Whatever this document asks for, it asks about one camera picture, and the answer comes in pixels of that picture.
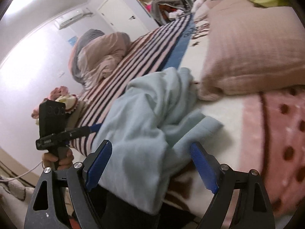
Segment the light blue fleece garment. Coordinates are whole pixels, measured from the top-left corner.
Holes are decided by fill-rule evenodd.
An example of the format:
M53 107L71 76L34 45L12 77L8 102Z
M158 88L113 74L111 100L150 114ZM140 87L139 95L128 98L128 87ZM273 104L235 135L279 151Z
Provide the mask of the light blue fleece garment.
M130 81L112 104L92 150L103 140L112 154L99 184L130 205L156 214L170 178L190 161L190 146L212 138L222 124L195 109L188 68L167 68Z

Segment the cream yellow small garment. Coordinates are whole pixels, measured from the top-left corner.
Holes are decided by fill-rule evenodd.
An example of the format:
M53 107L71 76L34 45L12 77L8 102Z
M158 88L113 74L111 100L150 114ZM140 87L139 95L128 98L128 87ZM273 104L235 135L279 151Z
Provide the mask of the cream yellow small garment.
M64 103L65 108L65 116L68 118L77 108L78 99L75 95L60 95L58 98L53 99L53 101ZM35 124L39 125L39 107L35 108L31 114L31 117L35 120Z

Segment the pink small garment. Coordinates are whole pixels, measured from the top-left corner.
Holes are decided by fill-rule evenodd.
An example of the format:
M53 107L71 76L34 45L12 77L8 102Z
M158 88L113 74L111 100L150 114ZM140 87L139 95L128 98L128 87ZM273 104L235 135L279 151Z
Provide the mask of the pink small garment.
M54 90L50 92L50 94L46 98L43 99L42 102L45 102L47 100L55 101L60 96L65 96L67 94L68 94L68 88L66 86L56 87ZM42 104L42 102L33 109L31 113L31 117L33 119L39 118L39 106Z

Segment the fleece patterned left sleeve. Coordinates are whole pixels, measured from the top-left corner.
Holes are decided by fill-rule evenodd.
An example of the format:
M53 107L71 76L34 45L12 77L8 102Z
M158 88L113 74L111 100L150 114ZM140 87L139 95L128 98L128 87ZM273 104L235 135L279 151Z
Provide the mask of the fleece patterned left sleeve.
M27 187L17 179L1 176L1 205L15 223L24 223L33 192L33 187Z

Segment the rolled pink grey duvet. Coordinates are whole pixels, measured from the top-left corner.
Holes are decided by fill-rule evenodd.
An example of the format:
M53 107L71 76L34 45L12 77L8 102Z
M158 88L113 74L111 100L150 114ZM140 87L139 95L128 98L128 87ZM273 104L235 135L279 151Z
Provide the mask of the rolled pink grey duvet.
M68 68L73 79L85 90L92 89L113 73L130 46L127 33L88 30L76 41L69 57Z

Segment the striped bed blanket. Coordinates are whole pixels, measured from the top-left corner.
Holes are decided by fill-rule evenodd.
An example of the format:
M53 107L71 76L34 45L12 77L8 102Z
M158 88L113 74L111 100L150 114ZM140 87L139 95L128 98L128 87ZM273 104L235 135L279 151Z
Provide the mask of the striped bed blanket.
M178 68L193 25L193 16L186 15L138 38L109 77L80 93L79 98L88 106L76 127L103 123L113 102L125 92L132 79L168 67Z

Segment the white door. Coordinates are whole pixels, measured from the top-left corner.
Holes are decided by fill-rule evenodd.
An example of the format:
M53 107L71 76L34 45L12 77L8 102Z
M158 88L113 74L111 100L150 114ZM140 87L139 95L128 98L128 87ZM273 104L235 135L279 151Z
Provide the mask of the white door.
M105 0L98 12L114 31L127 33L132 41L149 33L149 30L123 0Z

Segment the white air conditioner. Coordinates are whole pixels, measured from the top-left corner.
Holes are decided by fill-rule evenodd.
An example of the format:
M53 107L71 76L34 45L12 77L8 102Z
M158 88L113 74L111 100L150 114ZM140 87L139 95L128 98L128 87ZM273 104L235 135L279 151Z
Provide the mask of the white air conditioner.
M70 26L71 24L74 24L75 22L79 21L80 19L84 17L90 17L93 13L88 8L79 8L75 10L71 10L67 12L64 15L59 16L54 20L54 25L59 29L66 28Z

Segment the beige pink pillow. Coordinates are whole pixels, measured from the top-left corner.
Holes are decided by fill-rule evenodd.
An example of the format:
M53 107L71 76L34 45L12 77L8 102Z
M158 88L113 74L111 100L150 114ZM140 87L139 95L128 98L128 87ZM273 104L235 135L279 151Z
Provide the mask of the beige pink pillow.
M292 7L223 0L208 21L201 100L304 84L304 26Z

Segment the blue wall poster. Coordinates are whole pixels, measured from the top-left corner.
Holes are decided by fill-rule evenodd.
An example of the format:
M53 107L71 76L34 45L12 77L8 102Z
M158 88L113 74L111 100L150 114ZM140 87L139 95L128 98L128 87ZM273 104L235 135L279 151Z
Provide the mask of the blue wall poster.
M78 40L78 37L73 36L72 38L68 39L68 43L73 47L76 44L77 40Z

